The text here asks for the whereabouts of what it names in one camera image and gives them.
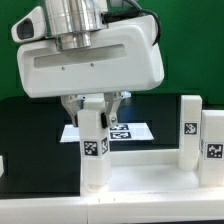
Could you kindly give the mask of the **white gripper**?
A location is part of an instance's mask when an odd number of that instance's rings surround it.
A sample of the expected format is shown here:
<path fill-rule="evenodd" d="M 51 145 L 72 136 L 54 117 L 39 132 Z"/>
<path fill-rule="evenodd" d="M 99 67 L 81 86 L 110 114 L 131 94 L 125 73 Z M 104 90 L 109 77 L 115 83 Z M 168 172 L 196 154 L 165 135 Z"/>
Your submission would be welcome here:
<path fill-rule="evenodd" d="M 17 52 L 22 86 L 32 98 L 62 96 L 61 104 L 74 127 L 85 96 L 73 94 L 110 92 L 104 94 L 101 123 L 103 128 L 113 128 L 120 92 L 154 89 L 164 79 L 155 36 L 154 18 L 143 16 L 94 32 L 87 48 L 59 52 L 53 40 L 24 44 Z"/>

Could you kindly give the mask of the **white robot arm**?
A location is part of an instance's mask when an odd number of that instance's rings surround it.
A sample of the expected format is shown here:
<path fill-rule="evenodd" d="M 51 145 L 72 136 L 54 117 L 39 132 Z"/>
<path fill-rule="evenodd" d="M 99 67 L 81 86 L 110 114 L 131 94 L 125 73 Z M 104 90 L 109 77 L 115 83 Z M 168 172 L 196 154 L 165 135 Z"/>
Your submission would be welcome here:
<path fill-rule="evenodd" d="M 120 12 L 110 0 L 42 0 L 11 29 L 18 67 L 32 98 L 59 96 L 71 117 L 78 101 L 102 94 L 102 126 L 117 123 L 124 91 L 154 89 L 164 79 L 158 16 L 134 0 Z"/>

